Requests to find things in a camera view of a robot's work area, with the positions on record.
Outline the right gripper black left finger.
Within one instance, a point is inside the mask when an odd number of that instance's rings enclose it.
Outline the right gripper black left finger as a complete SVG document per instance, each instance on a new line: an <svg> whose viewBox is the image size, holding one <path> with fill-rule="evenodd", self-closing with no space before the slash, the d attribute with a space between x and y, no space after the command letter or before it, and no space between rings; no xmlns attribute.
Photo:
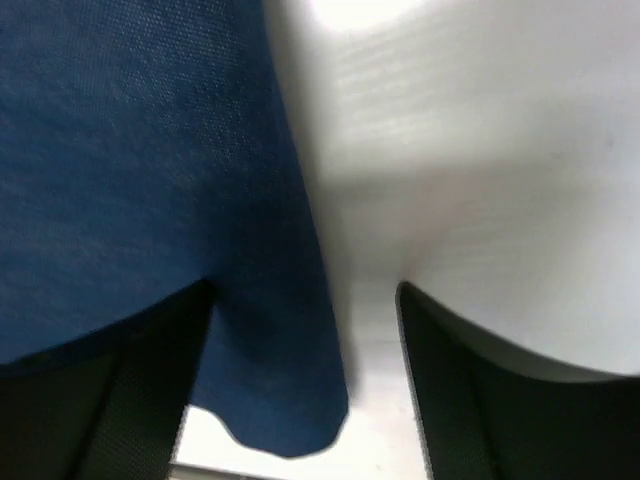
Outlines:
<svg viewBox="0 0 640 480"><path fill-rule="evenodd" d="M168 478L214 302L200 280L2 365L2 478Z"/></svg>

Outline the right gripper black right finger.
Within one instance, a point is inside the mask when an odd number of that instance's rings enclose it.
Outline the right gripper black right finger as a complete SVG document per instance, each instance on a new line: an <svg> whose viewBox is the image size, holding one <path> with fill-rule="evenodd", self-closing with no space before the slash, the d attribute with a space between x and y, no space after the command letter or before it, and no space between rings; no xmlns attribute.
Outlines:
<svg viewBox="0 0 640 480"><path fill-rule="evenodd" d="M436 479L635 479L639 379L582 369L396 290L426 465Z"/></svg>

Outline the dark blue denim trousers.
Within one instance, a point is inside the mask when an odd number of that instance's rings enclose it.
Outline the dark blue denim trousers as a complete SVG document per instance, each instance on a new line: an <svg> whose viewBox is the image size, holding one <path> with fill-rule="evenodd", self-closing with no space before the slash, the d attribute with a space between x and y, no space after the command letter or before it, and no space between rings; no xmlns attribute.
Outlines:
<svg viewBox="0 0 640 480"><path fill-rule="evenodd" d="M1 5L1 357L207 278L192 401L281 457L348 396L325 269L258 1Z"/></svg>

